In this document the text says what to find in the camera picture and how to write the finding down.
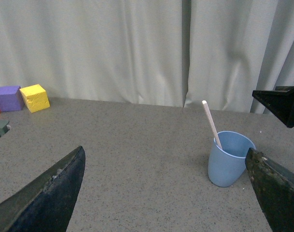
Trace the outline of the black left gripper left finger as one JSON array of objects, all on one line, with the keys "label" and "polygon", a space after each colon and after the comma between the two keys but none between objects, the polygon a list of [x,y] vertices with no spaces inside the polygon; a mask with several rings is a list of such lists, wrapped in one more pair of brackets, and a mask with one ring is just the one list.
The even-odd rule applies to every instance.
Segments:
[{"label": "black left gripper left finger", "polygon": [[0,232],[65,232],[84,171],[85,151],[79,146],[0,203]]}]

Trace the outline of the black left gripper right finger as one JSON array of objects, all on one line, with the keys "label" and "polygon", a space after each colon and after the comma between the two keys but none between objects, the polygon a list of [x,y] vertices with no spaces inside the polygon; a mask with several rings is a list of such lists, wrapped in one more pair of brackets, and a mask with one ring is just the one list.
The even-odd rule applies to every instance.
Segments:
[{"label": "black left gripper right finger", "polygon": [[294,127],[294,86],[278,86],[273,91],[254,90],[252,96],[286,127]]}]

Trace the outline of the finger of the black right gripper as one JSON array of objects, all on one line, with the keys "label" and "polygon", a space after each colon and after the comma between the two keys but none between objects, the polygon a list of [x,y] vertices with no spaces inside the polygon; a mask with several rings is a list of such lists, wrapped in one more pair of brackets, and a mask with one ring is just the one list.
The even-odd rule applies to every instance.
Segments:
[{"label": "finger of the black right gripper", "polygon": [[272,231],[294,232],[294,173],[250,148],[246,169]]}]

